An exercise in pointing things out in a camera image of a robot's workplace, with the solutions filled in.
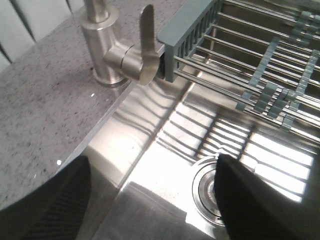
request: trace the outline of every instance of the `sink basin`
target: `sink basin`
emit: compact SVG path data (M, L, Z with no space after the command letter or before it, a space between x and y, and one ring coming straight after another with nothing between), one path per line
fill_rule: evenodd
M242 14L229 6L224 12ZM283 32L290 27L279 26ZM232 40L264 53L258 44ZM213 49L252 66L259 64L254 56L230 51L223 44ZM206 60L198 52L193 57ZM183 71L243 92L191 67ZM314 89L307 93L317 96ZM284 198L320 211L319 146L236 111L236 105L231 98L181 77L174 83L156 78L148 86L136 85L82 153L91 166L92 194L77 239L228 240L212 194L220 153L241 161Z

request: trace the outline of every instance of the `metal rod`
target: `metal rod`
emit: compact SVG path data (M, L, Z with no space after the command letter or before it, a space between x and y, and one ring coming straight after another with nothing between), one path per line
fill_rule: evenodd
M265 10L263 10L263 9L260 9L260 11L261 11L262 14L267 14L267 12L268 12L268 11L265 11ZM221 14L219 13L219 15L221 15L221 16L224 16L224 17L229 16L229 17L231 17L230 15L224 14L224 13L222 13L222 12L221 12ZM279 17L279 15L277 15L277 14L274 15L273 12L268 12L268 15L269 15L269 16L272 16L272 17ZM315 39L315 40L320 40L320 36L317 36L317 35L313 35L312 38Z
M253 12L258 12L260 14L263 14L263 15L267 15L267 16L270 16L272 18L277 18L277 19L281 19L281 20L285 20L285 21L289 21L293 24L296 23L296 20L294 17L292 16L288 16L288 15L283 15L279 12L276 12L276 11L268 11L268 10L264 10L260 7L255 7L255 6L252 6L252 5L248 5L248 4L245 4L245 3L242 3L242 2L238 2L238 1L233 1L233 0L224 0L226 3L230 3L230 4L233 4L233 5L236 5L237 7L240 7L240 8L243 8L243 9L247 9L247 10L250 10L250 11L253 11Z
M274 34L274 35L277 35L277 36L280 36L282 38L286 38L286 39L289 39L289 35L288 34L285 34L285 33L282 33L280 31L276 31L276 30L273 30L273 29L270 29L270 28L267 28L267 27L264 27L264 26L260 26L258 24L255 24L255 23L252 23L252 22L249 22L249 21L245 21L243 19L240 19L240 18L237 18L237 17L234 17L234 16L231 16L231 15L228 15L228 14L225 14L223 12L219 12L218 13L219 16L223 17L223 18L226 18L226 19L229 19L233 22L237 22L237 23L241 23L241 24L244 24L246 26L251 26L251 27L254 27L256 29L260 29L260 30L263 30L265 32L269 32L271 34ZM317 40L320 40L320 37L319 36L313 36L314 39L317 39Z
M201 57L201 56L199 56L199 55L196 55L196 54L194 54L192 57L197 57L197 58L202 58L202 59L204 59L203 57ZM190 58L189 59L190 61L195 61L196 63L201 63L201 64L205 64L205 63L203 63L203 62L200 62L200 61L198 61L198 60L194 60L193 58ZM216 65L219 65L219 66L221 66L221 67L223 67L223 68L226 68L226 69L228 69L228 70L231 70L231 71L233 71L233 72L236 72L236 73L238 73L238 74L241 74L241 75L243 75L243 76L245 76L245 77L248 77L248 78L252 78L252 74L250 74L250 73L248 73L248 72L244 72L244 71L242 71L242 70L240 70L240 69L238 69L238 68L235 68L235 67L232 67L232 66L230 66L230 65L227 65L227 64L224 64L224 63L222 63L222 62L220 62L220 61L216 61L216 60L213 60L213 59L209 59L209 61L210 62L212 62L212 63L214 63L214 64L216 64ZM269 83L270 81L268 81L268 80L266 80L266 79L264 79L264 78L260 78L260 81L262 82L262 83L264 83L264 84L267 84L267 83ZM277 87L279 88L279 89L282 89L283 87L281 86L281 85L278 85L278 84L276 84L277 85ZM260 85L257 85L256 86L258 89L263 89L263 87L262 86L260 86ZM302 103L302 104L304 104L304 105L306 105L306 106L308 106L308 107L310 107L310 108L313 108L313 109L315 109L315 110L320 110L320 100L319 101L312 101L311 99L309 99L309 98L307 98L307 97L309 97L308 95L302 95L302 96L297 96L296 97L296 100L298 101L298 102L300 102L300 103ZM317 121L320 121L320 117L316 117L316 116L314 116L314 115L312 115L312 114L308 114L308 113L305 113L305 112L300 112L301 114L305 114L306 115L306 117L309 117L309 118L313 118L313 119L316 119Z
M256 51L252 51L250 49L247 49L247 48L244 48L244 47L241 47L241 46L238 46L238 45L235 45L233 43L230 43L228 41L224 41L224 40L221 40L219 38L216 38L216 37L213 37L213 36L209 36L209 35L204 35L204 38L210 40L210 41L215 41L221 45L224 45L224 46L227 46L227 47L230 47L232 49L235 49L235 50L238 50L240 52L243 52L243 53L246 53L246 54L249 54L249 55L252 55L254 57L257 57L257 58L262 58L264 55L261 54L261 53L258 53ZM271 63L275 63L275 64L279 64L283 67L286 67L288 69L291 69L291 70L294 70L296 72L299 72L299 73L303 73L305 71L304 68L301 68L301 67L297 67L295 65L291 65L287 62L284 62L284 61L280 61L280 60L277 60L277 59L274 59L274 58L271 58L270 59L270 62Z
M182 70L175 70L174 74L176 74L177 76L180 76L182 78L188 79L193 83L196 83L196 84L199 84L199 85L201 85L203 87L211 89L211 90L213 90L213 91L215 91L215 92L217 92L219 94L227 96L227 97L229 97L229 98L231 98L231 99L233 99L233 100L235 100L237 102L244 103L244 104L249 105L251 107L255 106L255 102L253 100L244 99L241 96L233 93L232 91L226 90L225 88L220 87L220 86L218 86L216 84L213 84L211 82L203 80L203 79L201 79L199 77L193 76L192 74L190 74L188 72L185 72L185 71L182 71Z
M202 68L208 68L208 69L210 69L211 71L213 71L213 73L218 72L218 73L221 73L221 74L226 75L226 76L228 76L228 77L237 79L237 80L245 83L244 86L241 86L241 87L246 88L246 89L248 89L248 90L251 90L251 88L246 87L246 85L249 84L249 81L248 81L248 80L245 80L245 79L243 79L243 78L241 78L241 77L235 76L235 75L233 75L232 73L223 71L223 70L221 70L221 69L213 68L211 65L208 65L208 64L203 63L203 62L201 62L201 61L195 60L195 59L193 59L193 58L190 58L189 61L191 61L191 62L193 62L193 63L195 63L195 64L200 65ZM210 61L210 62L213 62L213 63L215 63L215 64L217 64L217 65L219 65L219 66L222 66L222 67L224 67L224 68L227 68L227 69L229 69L229 70L231 70L231 71L233 71L233 72L242 74L242 75L244 75L244 76L246 76L246 77L251 78L251 77L253 76L253 75L250 74L250 73L243 72L243 71L241 71L241 70L239 70L239 69L237 69L237 68L234 68L234 67L232 67L232 66L223 64L223 63L221 63L221 62L219 62L219 61L215 61L215 60L212 60L212 59L210 59L209 61ZM264 84L267 84L267 83L270 82L270 81L268 81L268 80L266 80L266 79L264 79L264 78L261 78L260 81L261 81L262 83L264 83ZM278 92L278 93L280 93L280 92L282 91L282 88L283 88L282 86L280 86L280 85L277 84L277 92ZM251 91L254 92L254 93L258 93L258 94L260 95L263 89L264 89L263 86L257 85L256 88L255 88L254 90L251 90ZM315 109L315 110L317 110L317 111L320 111L320 103L317 104L317 103L314 103L314 102L312 102L312 101L309 101L308 99L305 99L304 96L297 96L297 100L298 100L298 102L300 102L300 103L302 103L302 104L304 104L304 105L306 105L306 106L308 106L308 107L311 107L311 108L313 108L313 109ZM319 117L316 117L316 116L313 116L312 114L308 114L308 113L305 113L305 112L302 112L302 111L300 112L300 114L305 114L306 117L313 118L313 119L315 119L315 120L317 120L317 121L320 122L320 118L319 118Z
M234 35L234 36L237 36L237 37L240 37L242 39L246 39L246 40L252 41L254 43L258 43L258 44L261 44L261 45L264 45L264 46L269 46L269 44L270 44L270 42L268 42L268 41L264 41L264 40L261 40L259 38L255 38L253 36L249 36L249 35L246 35L246 34L243 34L243 33L228 29L228 28L225 28L223 26L219 26L219 25L216 25L216 24L212 24L212 26L215 29L218 29L220 31L223 31L225 33L228 33L228 34L231 34L231 35ZM309 58L310 58L309 55L303 54L301 52L296 52L296 51L287 49L287 48L279 46L279 45L276 48L278 50L282 51L282 52L291 54L293 56L296 56L296 57L299 57L299 58L302 58L302 59L309 60ZM289 60L290 62L293 62L293 63L296 63L296 64L300 64L300 65L303 65L303 66L305 66L307 64L306 61L303 61L303 60L300 60L300 59L297 59L297 58L294 58L294 57L291 57L291 56L288 56L288 55L284 55L284 54L282 54L280 52L277 52L277 51L274 52L273 54L275 56L279 57L279 58ZM315 66L314 68L316 70L318 70L318 71L320 70L319 66Z
M232 64L235 64L237 66L240 66L242 68L251 70L253 72L256 71L256 68L254 66L251 66L251 65L246 64L244 62L238 61L238 60L233 59L231 57L225 56L223 54L220 54L220 53L217 53L217 52L214 52L214 51L210 51L210 50L208 50L208 49L206 49L204 47L201 47L201 46L198 46L197 49L202 51L202 52L204 52L204 53L213 55L213 56L215 56L215 57L217 57L219 59L223 59L223 60L225 60L225 61L227 61L229 63L232 63ZM274 79L276 81L288 84L290 86L293 86L293 87L297 87L298 86L297 82L289 80L289 79L281 77L281 76L278 76L278 75L275 75L275 74L273 74L271 72L264 71L263 74L265 74L266 76L268 76L268 77L270 77L270 78L272 78L272 79ZM260 80L261 81L265 81L266 83L269 82L268 80L266 80L265 78L262 78L262 77L260 78ZM314 98L314 97L306 95L306 94L303 95L303 98L309 99L310 101L315 102L315 103L319 103L319 100L317 98ZM304 101L304 100L301 99L301 102L305 103L306 105L308 105L310 107L314 106L313 108L318 110L319 109L319 105L314 105L313 103L310 103L310 101Z
M254 104L254 103L252 103L253 101L249 101L249 100L243 99L242 97L240 97L239 95L234 94L233 92L230 92L230 91L228 91L228 90L226 90L226 89L224 89L222 87L219 87L219 86L217 86L217 85L215 85L213 83L207 82L207 81L205 81L205 80L203 80L201 78L193 76L190 73L184 72L182 70L175 70L174 74L176 74L177 76L180 76L180 77L182 77L184 79L187 79L187 80L189 80L189 81L191 81L193 83L196 83L196 84L199 84L199 85L204 86L206 88L209 88L211 90L214 90L214 91L216 91L216 92L218 92L218 93L220 93L220 94L222 94L224 96L227 96L227 97L229 97L229 98L231 98L231 99L233 99L233 100L235 100L237 102L242 102L242 103L247 104L249 106L252 106L252 104ZM254 115L254 116L256 116L256 117L258 117L260 119L264 119L265 121L267 121L267 122L269 122L269 123L271 123L273 125L276 125L277 127L281 127L282 126L282 122L281 121L279 121L277 119L274 119L274 118L270 118L270 117L268 117L266 115L263 115L263 114L260 114L258 112L255 112L255 111L253 111L253 110L251 110L251 109L249 109L247 107L244 109L244 112L245 113L249 113L251 115ZM313 135L311 135L311 134L309 134L307 132L304 132L304 131L302 131L300 129L292 127L289 130L289 132L294 133L296 135L299 135L300 137L302 137L302 138L304 138L306 140L309 140L311 142L314 142L316 144L320 144L320 138L318 138L316 136L313 136Z
M189 60L185 60L181 57L175 56L174 59L178 60L179 62L188 65L190 67L193 67L197 70L203 71L207 74L219 77L221 79L224 79L230 83L233 83L239 87L242 87L244 89L250 90L254 93L256 93L257 96L260 96L260 94L262 93L263 87L259 86L261 89L258 89L254 86L249 85L249 81L241 78L241 77L237 77L234 76L231 73L228 72L223 72L222 70L218 70L218 69L210 69L211 67L208 66L205 63L202 62L197 62L195 60L189 59ZM308 118L307 115L303 112L300 111L300 113L297 113L295 111L290 110L288 107L283 109L283 112L280 113L280 116L285 117L286 114L290 114L293 117L297 118L299 121L306 123L306 124L310 124L316 128L320 129L320 121L317 121L314 118Z
M106 0L84 0L88 20L98 24L109 17Z

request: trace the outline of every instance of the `faucet handle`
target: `faucet handle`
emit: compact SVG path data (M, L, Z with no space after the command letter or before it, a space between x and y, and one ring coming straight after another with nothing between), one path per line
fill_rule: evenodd
M159 68L159 57L155 50L155 14L154 6L144 7L140 15L140 44L132 46L122 60L121 71L138 84L150 83Z

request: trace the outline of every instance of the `speckled countertop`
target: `speckled countertop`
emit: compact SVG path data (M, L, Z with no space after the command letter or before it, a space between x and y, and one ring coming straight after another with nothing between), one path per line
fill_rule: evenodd
M138 44L143 6L154 4L158 33L185 1L108 2L119 10L123 36ZM79 16L67 19L0 75L0 209L77 157L134 86L96 83Z

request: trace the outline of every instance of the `faucet base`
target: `faucet base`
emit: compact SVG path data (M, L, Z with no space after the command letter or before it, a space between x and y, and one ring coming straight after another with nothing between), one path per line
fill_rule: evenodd
M123 83L124 76L108 66L104 56L122 36L118 10L113 6L108 6L107 10L108 18L99 23L89 21L88 14L84 12L81 28L91 55L96 80L104 86L116 87Z

